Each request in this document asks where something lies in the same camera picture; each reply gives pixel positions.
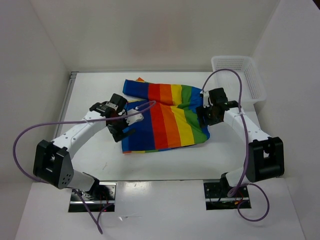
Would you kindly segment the rainbow striped shorts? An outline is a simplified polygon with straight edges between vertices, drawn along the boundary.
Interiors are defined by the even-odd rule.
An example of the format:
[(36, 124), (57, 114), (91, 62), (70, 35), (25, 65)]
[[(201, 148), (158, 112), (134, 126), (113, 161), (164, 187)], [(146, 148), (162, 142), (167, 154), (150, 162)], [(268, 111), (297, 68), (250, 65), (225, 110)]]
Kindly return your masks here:
[(142, 121), (127, 128), (135, 132), (122, 140), (124, 154), (167, 151), (203, 144), (210, 138), (208, 128), (200, 126), (196, 112), (203, 105), (201, 89), (138, 78), (125, 80), (122, 92), (135, 99), (128, 103), (129, 110), (149, 101), (156, 102), (142, 114)]

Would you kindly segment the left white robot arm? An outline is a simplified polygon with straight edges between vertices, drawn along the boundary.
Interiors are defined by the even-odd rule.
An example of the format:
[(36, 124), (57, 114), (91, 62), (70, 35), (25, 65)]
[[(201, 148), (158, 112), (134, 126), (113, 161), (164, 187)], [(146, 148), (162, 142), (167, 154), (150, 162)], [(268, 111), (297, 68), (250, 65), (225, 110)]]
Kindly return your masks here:
[(100, 180), (74, 170), (72, 159), (77, 151), (95, 134), (108, 128), (115, 142), (132, 135), (135, 130), (124, 131), (144, 119), (136, 109), (126, 110), (128, 101), (114, 93), (109, 101), (93, 104), (82, 122), (61, 136), (42, 140), (36, 146), (33, 174), (58, 189), (73, 188), (89, 200), (104, 192)]

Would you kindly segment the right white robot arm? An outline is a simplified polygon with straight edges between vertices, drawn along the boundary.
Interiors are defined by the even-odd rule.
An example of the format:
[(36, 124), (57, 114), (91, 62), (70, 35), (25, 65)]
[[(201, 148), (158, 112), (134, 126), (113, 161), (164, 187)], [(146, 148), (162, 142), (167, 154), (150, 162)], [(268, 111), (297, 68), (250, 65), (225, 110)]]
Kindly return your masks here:
[(196, 108), (200, 126), (219, 123), (230, 126), (245, 144), (243, 166), (221, 175), (219, 191), (230, 197), (242, 184), (277, 178), (285, 172), (284, 144), (279, 137), (271, 137), (257, 126), (235, 100), (228, 100), (224, 89), (200, 92), (202, 105)]

